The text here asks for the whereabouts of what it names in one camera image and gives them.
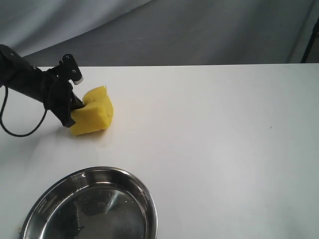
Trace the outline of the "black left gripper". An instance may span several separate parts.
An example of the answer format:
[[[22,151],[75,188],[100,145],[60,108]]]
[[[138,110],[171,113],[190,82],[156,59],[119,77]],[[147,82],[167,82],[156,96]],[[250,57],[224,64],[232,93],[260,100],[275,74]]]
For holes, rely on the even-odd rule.
[[[72,127],[75,121],[71,117],[71,110],[84,107],[83,102],[73,93],[73,87],[67,73],[62,71],[45,71],[41,90],[43,106],[50,110],[60,120],[64,127]]]

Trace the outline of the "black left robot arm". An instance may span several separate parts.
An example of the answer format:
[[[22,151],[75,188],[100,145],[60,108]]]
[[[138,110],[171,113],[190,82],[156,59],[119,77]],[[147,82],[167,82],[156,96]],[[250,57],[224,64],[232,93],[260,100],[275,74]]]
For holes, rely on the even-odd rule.
[[[77,85],[82,80],[82,73],[71,54],[64,55],[59,65],[42,71],[8,46],[0,46],[0,85],[43,103],[64,127],[73,126],[75,120],[71,112],[84,107],[71,84]]]

